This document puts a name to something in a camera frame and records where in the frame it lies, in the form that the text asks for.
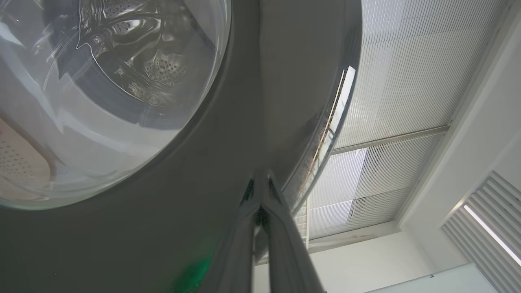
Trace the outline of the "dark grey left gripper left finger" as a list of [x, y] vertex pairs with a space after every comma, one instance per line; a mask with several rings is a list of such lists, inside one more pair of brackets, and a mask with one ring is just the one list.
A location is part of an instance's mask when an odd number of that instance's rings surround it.
[[255, 221], [260, 208], [257, 180], [251, 178], [229, 228], [214, 252], [199, 293], [250, 293]]

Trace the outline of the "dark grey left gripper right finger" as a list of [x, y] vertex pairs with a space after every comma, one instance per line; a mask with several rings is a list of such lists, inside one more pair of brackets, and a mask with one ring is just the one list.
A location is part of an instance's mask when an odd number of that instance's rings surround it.
[[323, 293], [291, 211], [272, 175], [267, 175], [267, 191], [262, 192], [260, 225], [267, 234], [270, 291]]

